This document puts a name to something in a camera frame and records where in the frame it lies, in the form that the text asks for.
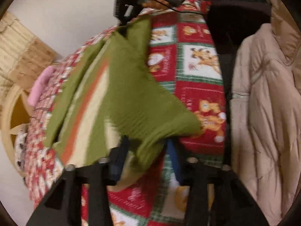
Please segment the beige puffer jacket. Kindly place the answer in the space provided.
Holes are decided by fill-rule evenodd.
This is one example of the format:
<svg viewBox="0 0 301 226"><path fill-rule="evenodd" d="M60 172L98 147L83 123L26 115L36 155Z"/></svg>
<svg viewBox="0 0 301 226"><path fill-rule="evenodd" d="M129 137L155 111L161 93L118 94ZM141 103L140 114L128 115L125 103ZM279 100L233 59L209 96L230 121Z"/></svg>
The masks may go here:
<svg viewBox="0 0 301 226"><path fill-rule="evenodd" d="M300 29L281 0L243 40L232 80L232 168L270 225L300 190Z"/></svg>

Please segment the cream and brown headboard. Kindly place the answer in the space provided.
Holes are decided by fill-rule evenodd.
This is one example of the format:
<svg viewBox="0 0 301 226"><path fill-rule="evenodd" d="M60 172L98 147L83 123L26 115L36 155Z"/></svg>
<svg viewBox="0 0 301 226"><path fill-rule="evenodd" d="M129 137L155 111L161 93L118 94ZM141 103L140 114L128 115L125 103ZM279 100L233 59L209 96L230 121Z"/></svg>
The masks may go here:
<svg viewBox="0 0 301 226"><path fill-rule="evenodd" d="M1 141L8 160L21 177L24 177L24 172L19 171L15 164L15 140L33 114L33 107L28 104L27 98L28 93L17 84L1 98Z"/></svg>

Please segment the beige floral window curtain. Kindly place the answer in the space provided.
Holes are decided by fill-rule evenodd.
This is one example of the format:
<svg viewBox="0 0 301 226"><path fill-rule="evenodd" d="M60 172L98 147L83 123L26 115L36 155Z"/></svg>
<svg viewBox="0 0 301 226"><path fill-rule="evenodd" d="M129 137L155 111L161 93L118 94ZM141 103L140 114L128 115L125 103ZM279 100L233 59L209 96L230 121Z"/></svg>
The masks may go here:
<svg viewBox="0 0 301 226"><path fill-rule="evenodd" d="M1 19L1 102L14 84L30 91L57 55L13 14L6 12Z"/></svg>

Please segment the pink pillow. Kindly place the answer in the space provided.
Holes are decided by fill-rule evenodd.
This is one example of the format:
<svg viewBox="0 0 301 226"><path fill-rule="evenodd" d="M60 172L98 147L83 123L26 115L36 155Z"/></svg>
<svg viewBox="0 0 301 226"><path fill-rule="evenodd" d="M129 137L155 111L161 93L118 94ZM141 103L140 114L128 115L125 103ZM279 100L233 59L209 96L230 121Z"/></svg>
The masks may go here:
<svg viewBox="0 0 301 226"><path fill-rule="evenodd" d="M31 107L35 107L42 95L44 88L47 86L55 67L50 65L38 76L37 80L34 82L31 88L30 94L27 98L27 103Z"/></svg>

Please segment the green orange cream striped sweater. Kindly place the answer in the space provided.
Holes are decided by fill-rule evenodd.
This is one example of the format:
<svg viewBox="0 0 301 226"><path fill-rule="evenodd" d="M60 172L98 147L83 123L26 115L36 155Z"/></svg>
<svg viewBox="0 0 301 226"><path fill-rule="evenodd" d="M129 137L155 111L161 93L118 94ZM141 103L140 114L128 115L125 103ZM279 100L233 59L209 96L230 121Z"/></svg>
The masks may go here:
<svg viewBox="0 0 301 226"><path fill-rule="evenodd" d="M201 133L197 117L149 72L151 17L137 18L126 30L86 48L45 117L43 144L64 165L91 165L128 137L129 152L112 192L142 177L165 139Z"/></svg>

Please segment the white car-print pillow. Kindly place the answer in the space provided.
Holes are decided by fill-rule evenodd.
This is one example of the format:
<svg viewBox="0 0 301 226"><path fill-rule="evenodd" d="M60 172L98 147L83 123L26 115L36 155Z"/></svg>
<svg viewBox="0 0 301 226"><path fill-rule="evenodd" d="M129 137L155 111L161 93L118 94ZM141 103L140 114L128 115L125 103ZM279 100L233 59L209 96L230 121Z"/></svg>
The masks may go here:
<svg viewBox="0 0 301 226"><path fill-rule="evenodd" d="M26 153L26 139L28 135L28 124L23 124L16 135L15 139L15 165L19 171L24 172L24 164L25 164L25 153Z"/></svg>

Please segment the red teddy-bear patterned bedspread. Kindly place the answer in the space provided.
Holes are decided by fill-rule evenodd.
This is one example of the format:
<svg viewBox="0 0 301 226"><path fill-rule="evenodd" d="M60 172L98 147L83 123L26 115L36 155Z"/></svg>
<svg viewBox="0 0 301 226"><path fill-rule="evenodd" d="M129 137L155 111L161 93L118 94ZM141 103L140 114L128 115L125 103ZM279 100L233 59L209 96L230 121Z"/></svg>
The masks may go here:
<svg viewBox="0 0 301 226"><path fill-rule="evenodd" d="M113 225L183 225L189 188L176 180L166 151L168 139L178 139L203 164L221 167L226 103L218 54L202 15L206 7L199 0L186 0L178 12L148 9L139 15L151 17L146 61L150 74L197 117L201 133L165 139L158 157L133 185L119 192L107 187ZM125 35L126 28L113 26L91 38L55 68L44 88L30 120L24 164L26 185L36 208L68 166L53 148L43 144L45 117L52 113L54 100L86 48L107 39L117 29ZM89 185L84 184L81 225L89 225L88 191Z"/></svg>

